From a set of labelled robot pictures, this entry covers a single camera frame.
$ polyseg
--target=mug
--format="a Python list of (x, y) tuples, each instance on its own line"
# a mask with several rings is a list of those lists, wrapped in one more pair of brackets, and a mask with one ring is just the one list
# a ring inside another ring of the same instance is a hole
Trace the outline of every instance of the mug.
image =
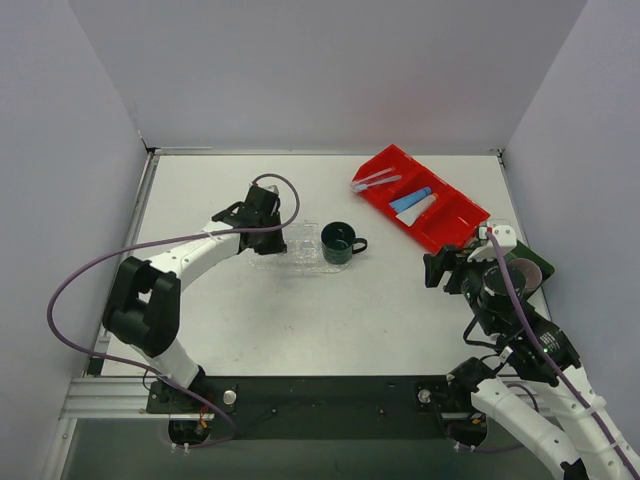
[[(356, 253), (367, 249), (367, 240), (357, 238), (356, 232), (344, 222), (332, 222), (322, 229), (322, 255), (327, 262), (333, 265), (343, 265), (351, 260)], [(354, 248), (357, 243), (362, 247)]]

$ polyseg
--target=white wall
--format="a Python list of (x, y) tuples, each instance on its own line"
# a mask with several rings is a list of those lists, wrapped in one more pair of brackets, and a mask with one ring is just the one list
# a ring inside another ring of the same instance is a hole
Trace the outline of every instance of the white wall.
[[(0, 6), (0, 477), (38, 478), (83, 364), (45, 323), (73, 269), (121, 245), (145, 152), (63, 0)], [(60, 325), (89, 344), (113, 265), (73, 287)]]
[(486, 152), (585, 0), (70, 0), (151, 146)]
[(553, 319), (640, 449), (640, 3), (590, 0), (506, 156)]

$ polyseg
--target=clear acrylic object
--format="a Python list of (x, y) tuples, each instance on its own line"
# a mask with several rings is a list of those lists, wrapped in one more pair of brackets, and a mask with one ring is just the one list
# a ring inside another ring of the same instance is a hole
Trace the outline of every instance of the clear acrylic object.
[(327, 263), (317, 223), (292, 223), (284, 228), (283, 235), (287, 253), (261, 256), (247, 252), (249, 264), (258, 270), (311, 273), (338, 273), (349, 265)]

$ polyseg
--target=gray floor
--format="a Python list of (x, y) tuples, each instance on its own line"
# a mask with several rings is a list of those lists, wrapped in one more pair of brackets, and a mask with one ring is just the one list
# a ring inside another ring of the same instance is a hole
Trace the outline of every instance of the gray floor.
[[(447, 440), (236, 441), (170, 453), (165, 421), (81, 420), (65, 480), (112, 479), (509, 479), (551, 478), (528, 451), (455, 453)], [(513, 442), (491, 425), (488, 444)]]

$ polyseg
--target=red tray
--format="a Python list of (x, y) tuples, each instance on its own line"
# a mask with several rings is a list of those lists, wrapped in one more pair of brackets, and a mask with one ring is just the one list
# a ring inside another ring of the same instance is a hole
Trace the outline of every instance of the red tray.
[[(362, 165), (353, 180), (368, 177), (389, 167), (394, 168), (389, 175), (402, 175), (402, 179), (370, 187), (358, 195), (415, 238), (429, 252), (437, 253), (444, 245), (464, 247), (478, 225), (489, 218), (488, 212), (395, 145), (390, 145)], [(408, 227), (396, 219), (396, 212), (389, 203), (423, 187), (430, 187), (433, 193), (437, 193), (438, 200)]]

